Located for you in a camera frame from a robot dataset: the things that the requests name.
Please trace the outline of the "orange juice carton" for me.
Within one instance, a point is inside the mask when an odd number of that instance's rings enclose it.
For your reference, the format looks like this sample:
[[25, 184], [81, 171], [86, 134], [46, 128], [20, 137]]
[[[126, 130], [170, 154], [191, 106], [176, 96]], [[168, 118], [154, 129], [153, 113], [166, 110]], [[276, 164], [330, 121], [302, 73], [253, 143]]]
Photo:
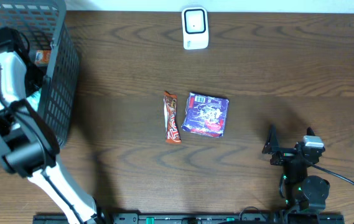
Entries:
[[35, 55], [35, 64], [37, 66], [47, 66], [50, 62], [51, 50], [38, 50]]

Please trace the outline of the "purple snack package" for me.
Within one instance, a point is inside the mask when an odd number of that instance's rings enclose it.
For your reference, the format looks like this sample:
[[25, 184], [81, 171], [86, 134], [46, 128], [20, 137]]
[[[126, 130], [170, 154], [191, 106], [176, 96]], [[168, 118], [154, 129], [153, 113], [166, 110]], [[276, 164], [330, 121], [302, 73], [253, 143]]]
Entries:
[[190, 93], [181, 128], [189, 133], [220, 138], [225, 131], [229, 100]]

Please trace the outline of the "orange chocolate bar wrapper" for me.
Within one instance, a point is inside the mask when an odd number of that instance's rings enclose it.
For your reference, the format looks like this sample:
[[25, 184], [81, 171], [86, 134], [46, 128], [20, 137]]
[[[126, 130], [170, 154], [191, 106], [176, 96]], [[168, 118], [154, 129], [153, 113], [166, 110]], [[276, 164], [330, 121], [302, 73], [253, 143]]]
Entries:
[[177, 96], [164, 92], [165, 141], [169, 144], [181, 144], [179, 130], [175, 122]]

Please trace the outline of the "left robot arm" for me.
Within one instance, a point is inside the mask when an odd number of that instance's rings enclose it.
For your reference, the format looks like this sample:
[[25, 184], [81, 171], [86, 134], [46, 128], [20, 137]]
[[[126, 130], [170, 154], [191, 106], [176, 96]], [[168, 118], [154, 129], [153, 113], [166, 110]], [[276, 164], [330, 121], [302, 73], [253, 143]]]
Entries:
[[29, 58], [27, 37], [0, 28], [0, 165], [40, 187], [69, 223], [107, 223], [96, 200], [66, 170], [53, 131], [28, 97], [43, 84], [44, 73]]

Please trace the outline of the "teal snack wrapper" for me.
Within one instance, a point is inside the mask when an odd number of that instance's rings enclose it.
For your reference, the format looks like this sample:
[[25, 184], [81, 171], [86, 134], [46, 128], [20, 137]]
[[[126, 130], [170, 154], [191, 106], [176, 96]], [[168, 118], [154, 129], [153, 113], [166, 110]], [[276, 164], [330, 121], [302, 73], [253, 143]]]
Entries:
[[38, 111], [39, 109], [41, 92], [42, 89], [40, 88], [39, 90], [35, 91], [33, 94], [26, 98], [26, 100], [29, 102], [30, 106], [34, 111]]

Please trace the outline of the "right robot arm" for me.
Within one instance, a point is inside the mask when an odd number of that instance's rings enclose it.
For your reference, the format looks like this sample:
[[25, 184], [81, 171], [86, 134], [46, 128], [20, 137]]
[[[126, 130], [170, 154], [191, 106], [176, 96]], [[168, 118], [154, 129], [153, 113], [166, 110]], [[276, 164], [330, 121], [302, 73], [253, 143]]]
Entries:
[[270, 164], [283, 167], [279, 193], [287, 208], [278, 212], [279, 223], [320, 223], [319, 213], [325, 210], [330, 184], [309, 175], [307, 169], [319, 162], [325, 152], [324, 143], [311, 128], [294, 147], [281, 147], [276, 128], [271, 126], [262, 153], [270, 154]]

